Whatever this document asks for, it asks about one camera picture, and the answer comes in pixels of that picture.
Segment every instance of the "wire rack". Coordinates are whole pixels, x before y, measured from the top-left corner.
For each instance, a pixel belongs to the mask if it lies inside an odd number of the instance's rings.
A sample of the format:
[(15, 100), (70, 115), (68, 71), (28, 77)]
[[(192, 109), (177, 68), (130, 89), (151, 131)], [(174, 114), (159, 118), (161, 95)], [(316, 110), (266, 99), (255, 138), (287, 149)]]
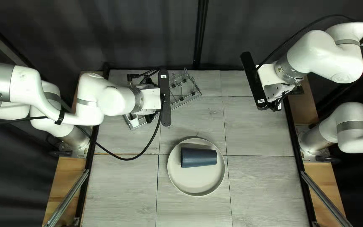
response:
[[(169, 91), (170, 91), (170, 109), (174, 110), (189, 101), (192, 101), (203, 94), (201, 93), (199, 87), (196, 84), (196, 80), (193, 76), (188, 74), (188, 70), (184, 68), (183, 73), (181, 75), (175, 75), (172, 73), (172, 76), (169, 78)], [(127, 117), (123, 115), (125, 122), (128, 127), (133, 130), (138, 128), (139, 126), (146, 124), (146, 120), (144, 116), (138, 115), (139, 125), (133, 127)]]

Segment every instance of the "black backdrop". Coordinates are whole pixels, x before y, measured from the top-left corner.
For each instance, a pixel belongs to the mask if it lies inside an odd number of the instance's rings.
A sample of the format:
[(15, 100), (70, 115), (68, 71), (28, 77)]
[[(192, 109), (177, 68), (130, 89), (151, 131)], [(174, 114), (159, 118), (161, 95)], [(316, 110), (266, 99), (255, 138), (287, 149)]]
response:
[[(197, 2), (0, 0), (0, 32), (71, 102), (79, 72), (99, 70), (106, 61), (117, 68), (191, 68)], [(337, 13), (363, 20), (363, 1), (210, 0), (200, 68), (240, 70), (244, 51), (259, 63), (304, 25)], [(329, 19), (313, 29), (342, 22)], [(342, 173), (351, 168), (348, 164)], [(340, 181), (339, 187), (346, 188)], [(363, 191), (347, 189), (352, 193), (343, 195), (347, 217), (363, 226), (363, 203), (357, 208), (351, 202)]]
[(12, 125), (0, 126), (0, 226), (42, 225), (57, 158)]

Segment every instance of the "wood-grain tile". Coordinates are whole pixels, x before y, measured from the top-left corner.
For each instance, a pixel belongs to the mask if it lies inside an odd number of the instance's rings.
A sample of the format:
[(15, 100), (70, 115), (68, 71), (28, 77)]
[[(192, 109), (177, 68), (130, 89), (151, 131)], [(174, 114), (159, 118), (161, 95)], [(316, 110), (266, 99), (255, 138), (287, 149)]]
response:
[(161, 126), (160, 154), (168, 154), (182, 139), (201, 137), (226, 155), (222, 97), (202, 96), (172, 111), (172, 125)]
[(174, 187), (167, 173), (167, 159), (167, 155), (159, 155), (157, 227), (232, 227), (228, 171), (216, 191), (194, 197)]
[(228, 156), (234, 227), (309, 226), (294, 157)]
[(219, 70), (189, 70), (204, 96), (222, 96)]
[(252, 97), (224, 99), (228, 155), (293, 156), (285, 111), (259, 111)]
[[(158, 119), (130, 130), (123, 116), (105, 116), (99, 127), (97, 142), (115, 154), (138, 154), (151, 139)], [(144, 154), (159, 153), (160, 128)], [(95, 153), (104, 152), (96, 146)]]
[(157, 174), (158, 155), (133, 161), (95, 155), (83, 227), (154, 227)]
[(221, 71), (223, 96), (253, 96), (244, 71)]

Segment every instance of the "white robotic arm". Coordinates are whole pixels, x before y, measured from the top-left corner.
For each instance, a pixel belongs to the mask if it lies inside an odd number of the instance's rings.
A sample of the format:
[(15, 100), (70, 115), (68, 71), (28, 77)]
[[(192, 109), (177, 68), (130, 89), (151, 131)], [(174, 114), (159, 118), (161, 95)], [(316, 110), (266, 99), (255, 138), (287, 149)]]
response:
[(280, 99), (310, 72), (337, 83), (351, 83), (363, 72), (360, 40), (363, 23), (343, 23), (325, 32), (313, 30), (278, 61), (258, 70), (267, 102)]
[(98, 125), (104, 115), (115, 116), (142, 109), (160, 109), (158, 88), (141, 90), (121, 87), (100, 75), (81, 75), (76, 113), (64, 113), (45, 97), (37, 70), (0, 63), (0, 101), (28, 104), (55, 122), (70, 125)]
[(363, 104), (340, 105), (327, 119), (298, 136), (304, 152), (319, 155), (324, 148), (338, 143), (346, 153), (363, 153)]

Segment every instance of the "white plate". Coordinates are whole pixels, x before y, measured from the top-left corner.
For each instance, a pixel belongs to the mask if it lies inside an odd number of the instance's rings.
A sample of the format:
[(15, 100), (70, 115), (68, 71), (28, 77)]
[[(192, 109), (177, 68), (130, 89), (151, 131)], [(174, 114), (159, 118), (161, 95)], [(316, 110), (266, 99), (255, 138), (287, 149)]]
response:
[[(181, 147), (205, 148), (217, 151), (217, 164), (182, 168)], [(173, 185), (181, 192), (192, 196), (203, 196), (215, 191), (225, 176), (225, 161), (215, 145), (205, 139), (191, 138), (178, 143), (170, 152), (167, 172)]]

